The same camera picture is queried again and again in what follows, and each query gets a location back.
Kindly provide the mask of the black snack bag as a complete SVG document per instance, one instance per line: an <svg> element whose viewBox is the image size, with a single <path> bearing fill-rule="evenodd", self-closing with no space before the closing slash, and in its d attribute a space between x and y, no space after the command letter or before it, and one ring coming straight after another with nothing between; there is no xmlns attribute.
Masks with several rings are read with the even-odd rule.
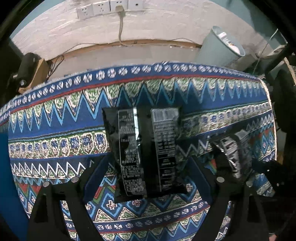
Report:
<svg viewBox="0 0 296 241"><path fill-rule="evenodd" d="M247 180L252 169L250 135L244 129L210 138L217 174L234 182Z"/></svg>
<svg viewBox="0 0 296 241"><path fill-rule="evenodd" d="M103 108L113 154L116 203L185 194L185 165L179 106Z"/></svg>

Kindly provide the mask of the patterned blue tablecloth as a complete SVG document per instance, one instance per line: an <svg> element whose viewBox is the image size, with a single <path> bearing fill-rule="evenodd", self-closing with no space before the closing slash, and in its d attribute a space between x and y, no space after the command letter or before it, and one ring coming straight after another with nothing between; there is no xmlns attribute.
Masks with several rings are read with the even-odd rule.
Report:
<svg viewBox="0 0 296 241"><path fill-rule="evenodd" d="M102 109L182 108L184 157L197 155L210 170L208 138L237 127L250 134L258 161L276 157L276 130L266 85L255 76L194 63L161 62L109 67L41 84L1 109L1 147L7 149L20 205L30 217L41 185L80 176L91 157L109 151ZM116 175L110 164L86 204L105 240L191 240L209 210L191 178L186 194L151 201L114 202Z"/></svg>

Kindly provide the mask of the blue cardboard box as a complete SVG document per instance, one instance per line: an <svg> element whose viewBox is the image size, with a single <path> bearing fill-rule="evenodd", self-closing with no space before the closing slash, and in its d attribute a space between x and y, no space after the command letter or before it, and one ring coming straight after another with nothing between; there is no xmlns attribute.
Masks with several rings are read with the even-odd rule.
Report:
<svg viewBox="0 0 296 241"><path fill-rule="evenodd" d="M1 132L1 220L18 240L27 240L28 217L20 202L11 172L8 134Z"/></svg>

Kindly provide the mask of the light blue waste bin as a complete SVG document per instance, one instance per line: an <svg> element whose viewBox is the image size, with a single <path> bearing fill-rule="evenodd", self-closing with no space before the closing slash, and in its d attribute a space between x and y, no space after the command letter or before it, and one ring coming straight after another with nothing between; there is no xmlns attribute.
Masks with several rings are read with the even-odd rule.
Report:
<svg viewBox="0 0 296 241"><path fill-rule="evenodd" d="M243 46L233 35L218 26L213 26L203 40L195 62L225 67L244 56Z"/></svg>

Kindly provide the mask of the white wall socket strip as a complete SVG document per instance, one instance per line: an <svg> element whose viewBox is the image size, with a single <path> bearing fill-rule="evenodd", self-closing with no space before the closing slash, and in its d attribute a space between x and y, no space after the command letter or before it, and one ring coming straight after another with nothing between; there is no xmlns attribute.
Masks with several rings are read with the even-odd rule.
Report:
<svg viewBox="0 0 296 241"><path fill-rule="evenodd" d="M102 16L119 11L143 11L144 1L97 1L76 9L77 16L80 20L85 20L94 16Z"/></svg>

